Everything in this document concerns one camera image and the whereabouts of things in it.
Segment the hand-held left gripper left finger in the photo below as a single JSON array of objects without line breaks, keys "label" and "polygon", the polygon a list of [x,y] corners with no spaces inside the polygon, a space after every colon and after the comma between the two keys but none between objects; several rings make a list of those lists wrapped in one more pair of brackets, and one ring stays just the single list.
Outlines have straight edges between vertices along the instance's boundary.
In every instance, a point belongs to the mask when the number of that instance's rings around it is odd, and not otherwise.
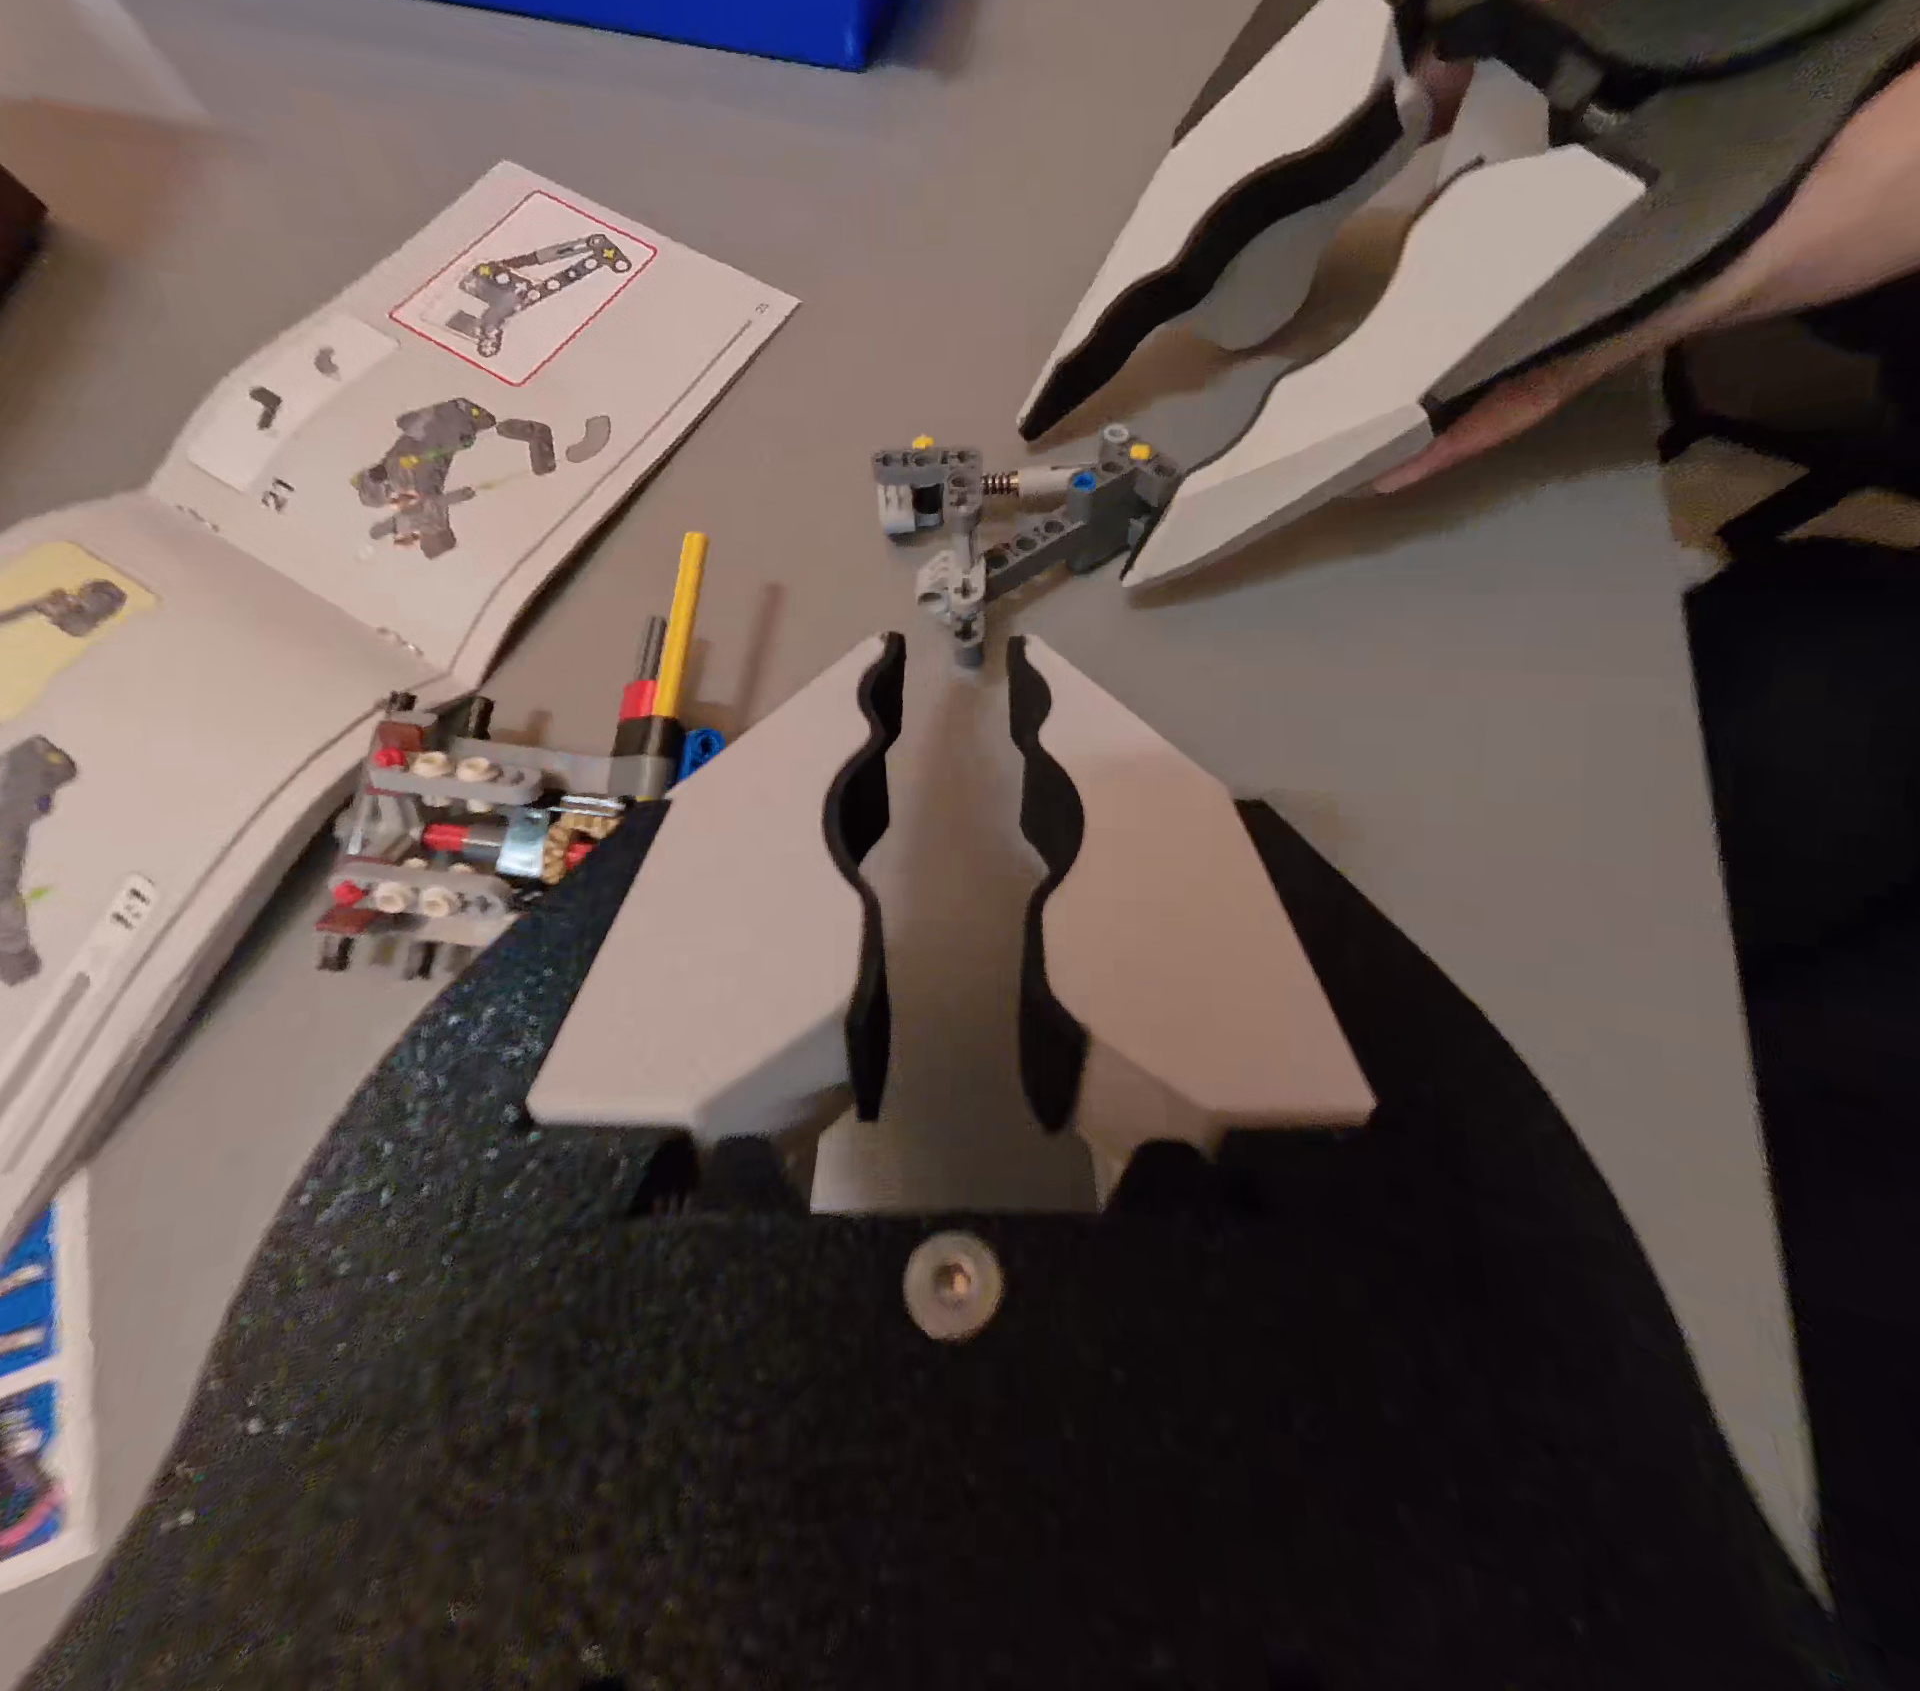
[{"label": "hand-held left gripper left finger", "polygon": [[893,1001],[863,865],[907,641],[856,643],[664,801],[526,1104],[544,1124],[817,1136],[880,1114]]}]

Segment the person's right hand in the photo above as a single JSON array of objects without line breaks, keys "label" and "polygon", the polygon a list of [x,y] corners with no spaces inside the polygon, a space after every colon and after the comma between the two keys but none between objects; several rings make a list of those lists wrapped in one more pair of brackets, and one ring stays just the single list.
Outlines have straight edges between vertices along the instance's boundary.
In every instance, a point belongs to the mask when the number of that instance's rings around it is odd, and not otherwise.
[{"label": "person's right hand", "polygon": [[1918,69],[1910,67],[1850,117],[1764,235],[1713,279],[1623,333],[1501,381],[1370,489],[1401,493],[1485,455],[1693,335],[1834,305],[1917,265]]}]

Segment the grey lego chassis assembly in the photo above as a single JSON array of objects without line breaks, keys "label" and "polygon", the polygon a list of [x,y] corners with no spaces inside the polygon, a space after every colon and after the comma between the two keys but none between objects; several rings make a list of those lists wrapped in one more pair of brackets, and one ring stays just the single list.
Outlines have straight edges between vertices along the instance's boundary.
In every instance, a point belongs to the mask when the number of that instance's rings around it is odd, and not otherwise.
[{"label": "grey lego chassis assembly", "polygon": [[334,821],[316,967],[455,975],[538,907],[627,817],[687,771],[687,727],[658,713],[670,619],[652,615],[611,751],[492,737],[492,699],[428,711],[392,693],[376,711],[352,797]]}]

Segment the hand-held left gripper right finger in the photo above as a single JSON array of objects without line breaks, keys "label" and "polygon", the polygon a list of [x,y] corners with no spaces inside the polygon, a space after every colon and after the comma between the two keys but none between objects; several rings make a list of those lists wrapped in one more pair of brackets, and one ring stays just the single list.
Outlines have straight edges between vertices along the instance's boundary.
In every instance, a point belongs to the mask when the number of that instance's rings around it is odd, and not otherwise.
[{"label": "hand-held left gripper right finger", "polygon": [[1021,1084],[1097,1158],[1364,1124],[1376,1092],[1233,791],[1043,639],[1006,643]]}]

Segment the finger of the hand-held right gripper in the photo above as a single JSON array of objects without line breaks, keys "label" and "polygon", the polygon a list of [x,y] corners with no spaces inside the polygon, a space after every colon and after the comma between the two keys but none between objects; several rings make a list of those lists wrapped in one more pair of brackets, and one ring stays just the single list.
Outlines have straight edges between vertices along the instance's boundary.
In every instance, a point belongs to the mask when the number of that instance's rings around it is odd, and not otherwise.
[{"label": "finger of the hand-held right gripper", "polygon": [[1636,175],[1577,145],[1457,175],[1363,323],[1274,381],[1238,439],[1179,481],[1122,587],[1223,561],[1422,451],[1440,377],[1643,195]]},{"label": "finger of the hand-held right gripper", "polygon": [[1039,439],[1161,327],[1213,309],[1251,343],[1306,299],[1341,225],[1428,141],[1389,0],[1312,0],[1167,149],[1021,411]]}]

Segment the lego instruction booklet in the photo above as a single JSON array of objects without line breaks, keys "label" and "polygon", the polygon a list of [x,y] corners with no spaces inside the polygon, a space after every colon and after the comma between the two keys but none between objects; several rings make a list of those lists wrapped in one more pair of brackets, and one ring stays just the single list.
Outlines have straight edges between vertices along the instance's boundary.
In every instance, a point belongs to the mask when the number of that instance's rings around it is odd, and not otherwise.
[{"label": "lego instruction booklet", "polygon": [[448,737],[526,605],[797,301],[496,165],[194,411],[151,483],[5,535],[2,1206],[13,1242],[351,793],[347,935],[483,947],[551,879],[554,759]]}]

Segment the blue sticker sheet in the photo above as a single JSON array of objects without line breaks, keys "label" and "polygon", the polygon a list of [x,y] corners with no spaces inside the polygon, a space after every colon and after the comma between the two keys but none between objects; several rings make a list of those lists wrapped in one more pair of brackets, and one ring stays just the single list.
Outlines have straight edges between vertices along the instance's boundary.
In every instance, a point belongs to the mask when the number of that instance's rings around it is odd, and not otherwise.
[{"label": "blue sticker sheet", "polygon": [[78,1170],[2,1260],[2,1590],[98,1546],[98,1444]]}]

